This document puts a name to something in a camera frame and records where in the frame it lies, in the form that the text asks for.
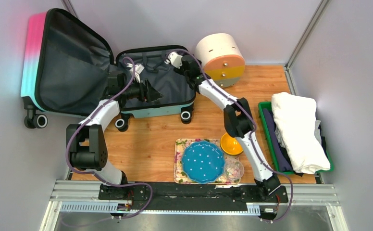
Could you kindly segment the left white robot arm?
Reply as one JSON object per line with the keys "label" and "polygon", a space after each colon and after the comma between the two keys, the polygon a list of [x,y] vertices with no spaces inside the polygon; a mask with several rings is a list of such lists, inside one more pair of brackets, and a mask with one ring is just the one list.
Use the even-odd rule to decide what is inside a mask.
{"label": "left white robot arm", "polygon": [[97,108],[78,124],[66,128],[65,158],[68,167],[80,175],[93,175],[107,186],[119,200],[130,192],[130,184],[123,171],[108,160],[104,131],[119,115],[120,104],[130,99],[153,102],[163,95],[148,80],[136,80],[135,74],[128,79],[126,73],[117,71],[107,77],[107,86]]}

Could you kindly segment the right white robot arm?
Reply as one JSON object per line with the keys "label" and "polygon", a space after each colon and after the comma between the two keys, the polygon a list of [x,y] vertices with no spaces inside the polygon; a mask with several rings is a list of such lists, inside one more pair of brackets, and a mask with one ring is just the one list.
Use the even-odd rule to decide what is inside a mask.
{"label": "right white robot arm", "polygon": [[181,64],[175,64],[177,72],[197,93],[210,99],[224,114],[224,127],[229,136],[236,138],[250,162],[257,185],[257,196],[264,202],[275,197],[281,187],[275,170],[267,162],[256,139],[256,124],[246,98],[237,98],[223,90],[206,76],[200,62],[193,55],[184,55]]}

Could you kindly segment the pink and teal kids suitcase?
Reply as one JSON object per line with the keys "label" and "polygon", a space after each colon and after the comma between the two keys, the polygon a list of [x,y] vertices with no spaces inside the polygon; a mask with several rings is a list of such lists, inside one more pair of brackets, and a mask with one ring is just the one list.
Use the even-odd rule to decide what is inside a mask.
{"label": "pink and teal kids suitcase", "polygon": [[110,73],[131,77],[127,63],[142,64],[141,81],[149,80],[163,97],[154,102],[130,99],[120,104],[119,131],[129,119],[178,114],[184,124],[192,120],[196,93],[184,76],[164,63],[167,55],[185,47],[166,45],[129,49],[114,55],[108,42],[66,10],[54,8],[32,15],[28,21],[21,86],[27,114],[26,128],[45,128],[47,112],[87,117],[95,110]]}

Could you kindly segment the navy blue garment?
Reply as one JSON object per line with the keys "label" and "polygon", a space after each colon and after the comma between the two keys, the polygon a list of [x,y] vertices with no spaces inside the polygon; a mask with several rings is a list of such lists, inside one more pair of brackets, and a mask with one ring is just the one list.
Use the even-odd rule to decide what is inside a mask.
{"label": "navy blue garment", "polygon": [[268,132],[271,140],[274,157],[276,158],[276,162],[278,164],[278,171],[284,173],[290,172],[291,174],[293,174],[294,170],[289,160],[287,151],[281,146],[278,141],[277,135],[275,134],[276,124],[273,119],[273,113],[267,108],[262,108],[261,111],[263,112],[263,117],[266,123],[266,131]]}

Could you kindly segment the round pastel mini drawer cabinet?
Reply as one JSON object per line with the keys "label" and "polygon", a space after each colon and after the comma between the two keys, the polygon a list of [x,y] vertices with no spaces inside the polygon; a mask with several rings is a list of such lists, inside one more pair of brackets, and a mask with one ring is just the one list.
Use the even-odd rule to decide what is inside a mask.
{"label": "round pastel mini drawer cabinet", "polygon": [[194,55],[201,61],[204,72],[222,88],[236,84],[244,74],[245,59],[234,38],[227,33],[202,38]]}

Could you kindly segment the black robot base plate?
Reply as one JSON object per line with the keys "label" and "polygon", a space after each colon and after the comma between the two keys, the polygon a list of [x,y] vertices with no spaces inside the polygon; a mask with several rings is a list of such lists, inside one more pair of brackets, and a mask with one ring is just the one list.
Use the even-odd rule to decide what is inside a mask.
{"label": "black robot base plate", "polygon": [[284,186],[268,195],[257,185],[218,186],[170,182],[133,183],[128,187],[102,184],[98,199],[123,201],[136,211],[246,212],[249,203],[270,203],[273,215],[279,205],[289,202]]}

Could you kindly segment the green plastic tray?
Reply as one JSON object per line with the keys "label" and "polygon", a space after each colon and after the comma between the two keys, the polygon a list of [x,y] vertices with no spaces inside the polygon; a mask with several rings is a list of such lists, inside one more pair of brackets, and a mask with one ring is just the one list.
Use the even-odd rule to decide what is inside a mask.
{"label": "green plastic tray", "polygon": [[[276,171],[278,171],[278,168],[277,168],[278,164],[276,162],[276,158],[274,157],[274,151],[272,150],[271,140],[270,140],[268,132],[266,131],[267,127],[266,127],[266,123],[265,123],[265,120],[264,120],[264,117],[263,117],[263,112],[261,111],[262,108],[267,108],[267,109],[271,110],[271,112],[272,112],[272,103],[271,102],[260,102],[260,103],[258,103],[258,111],[259,111],[259,117],[261,119],[262,127],[263,127],[263,130],[265,132],[265,137],[266,137],[267,144],[268,144],[268,147],[269,147],[269,152],[270,152],[270,155],[271,155],[274,167],[276,168]],[[302,173],[297,173],[295,171],[294,171],[293,174],[291,174],[290,172],[284,173],[284,174],[286,174],[286,175],[293,175],[293,174],[295,174],[295,175],[298,175],[298,176],[303,176]]]}

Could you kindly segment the white garment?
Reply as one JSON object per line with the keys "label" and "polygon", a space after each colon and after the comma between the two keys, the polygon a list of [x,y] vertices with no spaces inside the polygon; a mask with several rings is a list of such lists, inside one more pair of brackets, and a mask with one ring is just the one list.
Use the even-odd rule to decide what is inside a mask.
{"label": "white garment", "polygon": [[281,92],[272,96],[271,105],[294,172],[314,174],[330,170],[331,163],[315,137],[316,101]]}

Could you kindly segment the grey garment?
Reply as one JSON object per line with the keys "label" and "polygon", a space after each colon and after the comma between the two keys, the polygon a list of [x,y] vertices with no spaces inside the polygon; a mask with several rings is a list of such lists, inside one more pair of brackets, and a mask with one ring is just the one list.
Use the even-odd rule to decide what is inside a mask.
{"label": "grey garment", "polygon": [[[321,136],[320,124],[321,124],[321,121],[317,119],[316,122],[315,122],[314,136],[315,136],[316,140],[319,142],[319,144],[322,145],[322,136]],[[280,130],[278,129],[278,127],[275,128],[274,133],[276,135],[276,138],[277,138],[277,141],[278,141],[279,145],[283,148],[286,148],[286,144],[283,140],[282,134],[281,134]]]}

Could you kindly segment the black garment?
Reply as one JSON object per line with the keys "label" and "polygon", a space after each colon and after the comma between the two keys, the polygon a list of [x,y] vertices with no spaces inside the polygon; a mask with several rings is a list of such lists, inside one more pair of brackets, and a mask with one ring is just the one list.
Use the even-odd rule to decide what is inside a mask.
{"label": "black garment", "polygon": [[321,125],[318,126],[317,130],[316,130],[316,134],[320,136],[321,138],[321,146],[323,148],[323,151],[324,151],[324,154],[326,156],[326,158],[328,159],[328,161],[330,162],[330,169],[329,170],[318,170],[316,171],[316,173],[322,173],[322,172],[330,172],[331,170],[333,170],[333,164],[331,163],[331,159],[330,159],[330,155],[327,151],[327,143],[326,143],[326,139],[325,139],[325,136],[322,135],[322,128],[321,128]]}

